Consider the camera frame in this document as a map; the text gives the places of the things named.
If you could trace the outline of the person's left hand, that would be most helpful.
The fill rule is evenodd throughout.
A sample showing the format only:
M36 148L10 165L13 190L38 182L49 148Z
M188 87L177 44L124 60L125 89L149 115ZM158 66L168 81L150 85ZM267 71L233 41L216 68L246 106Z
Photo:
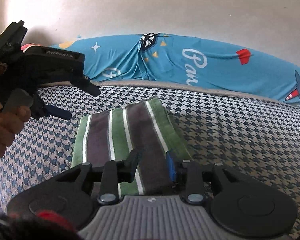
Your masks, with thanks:
M6 148L12 145L15 136L23 130L30 117L30 109L26 106L20 106L12 113L0 113L0 158L4 156Z

